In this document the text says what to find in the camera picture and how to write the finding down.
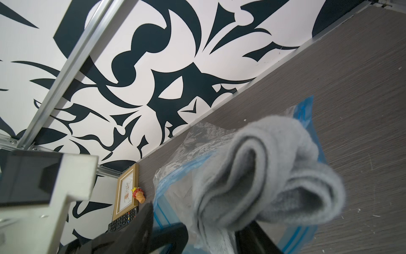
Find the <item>black object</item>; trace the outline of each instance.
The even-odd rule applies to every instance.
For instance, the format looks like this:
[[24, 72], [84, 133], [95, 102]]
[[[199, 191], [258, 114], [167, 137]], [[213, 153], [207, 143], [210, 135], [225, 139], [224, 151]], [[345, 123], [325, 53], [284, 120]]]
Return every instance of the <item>black object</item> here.
[[120, 230], [125, 226], [128, 226], [129, 223], [137, 216], [138, 214], [138, 206], [129, 211], [128, 213], [122, 215], [118, 219], [114, 220], [108, 225], [107, 233], [114, 232], [116, 230]]
[[49, 204], [62, 153], [14, 150], [2, 168], [0, 206]]
[[236, 231], [235, 242], [238, 254], [283, 254], [256, 221]]
[[189, 236], [183, 223], [152, 231], [151, 203], [129, 223], [125, 230], [104, 233], [81, 245], [74, 240], [59, 249], [58, 254], [146, 254], [165, 246], [161, 254], [181, 254]]

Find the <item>gray wood-grain table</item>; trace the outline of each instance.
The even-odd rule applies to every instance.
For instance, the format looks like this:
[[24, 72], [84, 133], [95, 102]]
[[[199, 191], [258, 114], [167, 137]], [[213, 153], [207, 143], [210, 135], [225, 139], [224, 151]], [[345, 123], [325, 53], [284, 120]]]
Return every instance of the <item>gray wood-grain table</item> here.
[[[241, 128], [314, 95], [313, 122], [346, 206], [302, 253], [406, 253], [406, 14], [368, 7], [204, 119]], [[140, 186], [186, 132], [140, 161]]]

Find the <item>ice cream cone figurine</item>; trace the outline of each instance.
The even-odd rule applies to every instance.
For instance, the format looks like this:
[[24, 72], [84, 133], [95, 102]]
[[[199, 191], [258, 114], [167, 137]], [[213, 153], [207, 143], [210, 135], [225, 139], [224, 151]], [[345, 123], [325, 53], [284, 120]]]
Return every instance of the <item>ice cream cone figurine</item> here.
[[141, 204], [144, 203], [144, 201], [145, 201], [144, 192], [141, 188], [135, 187], [134, 189], [132, 189], [132, 196], [136, 200], [138, 200], [138, 202], [140, 202]]

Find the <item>metal frame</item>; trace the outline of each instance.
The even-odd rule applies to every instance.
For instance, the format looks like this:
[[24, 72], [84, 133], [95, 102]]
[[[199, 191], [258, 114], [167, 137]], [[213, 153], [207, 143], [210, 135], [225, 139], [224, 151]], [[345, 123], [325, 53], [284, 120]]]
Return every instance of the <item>metal frame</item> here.
[[[50, 151], [34, 145], [34, 139], [51, 115], [56, 104], [62, 98], [66, 89], [79, 72], [84, 61], [106, 30], [124, 0], [102, 0], [89, 24], [83, 31], [78, 42], [70, 53], [66, 63], [45, 96], [41, 106], [35, 113], [28, 128], [20, 140], [0, 135], [0, 148], [6, 150], [43, 150]], [[97, 174], [118, 178], [120, 171], [98, 166]]]
[[[17, 148], [18, 139], [14, 139], [5, 135], [0, 134], [0, 149], [4, 149], [7, 151], [13, 151]], [[32, 151], [43, 151], [43, 152], [53, 152], [50, 149], [44, 148], [40, 145], [31, 145], [29, 150]], [[100, 176], [108, 176], [113, 178], [118, 178], [122, 172], [107, 168], [105, 166], [97, 165], [96, 173]]]
[[406, 5], [393, 3], [392, 0], [377, 0], [377, 1], [372, 1], [372, 2], [374, 2], [375, 7], [381, 7], [384, 9], [397, 11], [397, 12], [406, 14]]

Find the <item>framed picture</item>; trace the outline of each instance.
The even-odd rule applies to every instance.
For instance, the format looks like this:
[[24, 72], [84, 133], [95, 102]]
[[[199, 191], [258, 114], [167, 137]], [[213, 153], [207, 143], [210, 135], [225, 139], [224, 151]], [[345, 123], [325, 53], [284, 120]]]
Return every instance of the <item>framed picture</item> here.
[[132, 189], [138, 187], [138, 167], [138, 164], [135, 163], [123, 172], [117, 180], [113, 220], [138, 206], [138, 201], [132, 197]]

